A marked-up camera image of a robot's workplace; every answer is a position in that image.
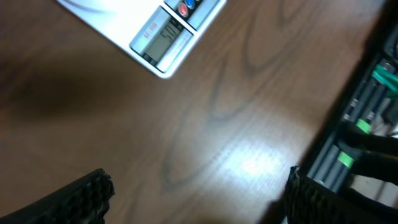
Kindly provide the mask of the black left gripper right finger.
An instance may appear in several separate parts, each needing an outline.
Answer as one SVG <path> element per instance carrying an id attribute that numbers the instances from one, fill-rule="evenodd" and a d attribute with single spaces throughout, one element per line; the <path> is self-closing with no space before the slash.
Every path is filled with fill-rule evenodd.
<path id="1" fill-rule="evenodd" d="M 333 192 L 292 166 L 284 190 L 288 223 L 397 224 L 397 209 L 348 189 Z"/>

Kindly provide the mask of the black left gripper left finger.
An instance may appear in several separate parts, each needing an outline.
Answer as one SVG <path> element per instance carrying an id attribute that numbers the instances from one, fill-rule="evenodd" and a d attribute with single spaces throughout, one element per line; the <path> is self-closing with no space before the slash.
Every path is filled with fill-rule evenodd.
<path id="1" fill-rule="evenodd" d="M 104 224 L 114 195 L 103 169 L 77 179 L 46 197 L 1 218 L 1 224 Z"/>

